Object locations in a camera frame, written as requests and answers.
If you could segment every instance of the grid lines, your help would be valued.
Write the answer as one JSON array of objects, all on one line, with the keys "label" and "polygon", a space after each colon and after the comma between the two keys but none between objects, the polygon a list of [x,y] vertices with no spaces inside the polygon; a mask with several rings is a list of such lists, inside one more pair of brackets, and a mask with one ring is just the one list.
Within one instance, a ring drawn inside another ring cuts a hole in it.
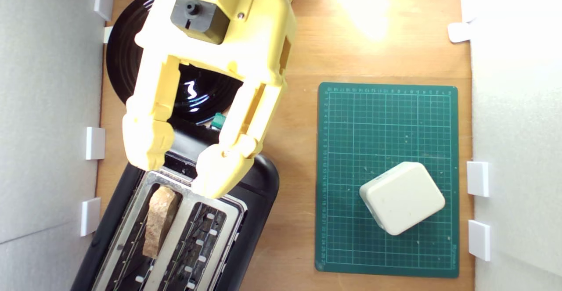
[{"label": "grid lines", "polygon": [[[319,88],[319,270],[457,277],[458,115],[454,87],[323,83]],[[444,209],[402,235],[382,230],[359,187],[421,162]]]}]

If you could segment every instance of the white panel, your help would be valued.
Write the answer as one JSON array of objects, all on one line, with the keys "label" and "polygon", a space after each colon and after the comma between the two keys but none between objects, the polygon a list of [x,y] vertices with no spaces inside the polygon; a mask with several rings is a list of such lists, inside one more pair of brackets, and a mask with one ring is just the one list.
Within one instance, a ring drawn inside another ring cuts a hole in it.
[{"label": "white panel", "polygon": [[100,125],[104,37],[93,3],[0,0],[2,290],[68,290],[90,242],[79,215],[95,193],[85,128]]},{"label": "white panel", "polygon": [[466,179],[468,193],[480,197],[490,196],[490,183],[488,181],[488,163],[467,162]]},{"label": "white panel", "polygon": [[475,198],[475,219],[494,229],[491,263],[513,266],[482,275],[478,262],[476,285],[560,290],[543,279],[562,275],[562,0],[484,1],[470,23],[472,138],[494,194]]},{"label": "white panel", "polygon": [[86,128],[86,160],[105,158],[105,129]]},{"label": "white panel", "polygon": [[468,221],[468,252],[483,261],[490,261],[490,226]]},{"label": "white panel", "polygon": [[111,21],[113,0],[94,0],[94,11],[105,21]]},{"label": "white panel", "polygon": [[2,291],[69,290],[92,241],[78,233],[76,219],[1,243]]},{"label": "white panel", "polygon": [[93,198],[82,202],[80,236],[84,237],[98,228],[100,224],[101,204],[101,198]]},{"label": "white panel", "polygon": [[560,291],[562,277],[522,262],[504,253],[492,261],[476,259],[476,291]]}]

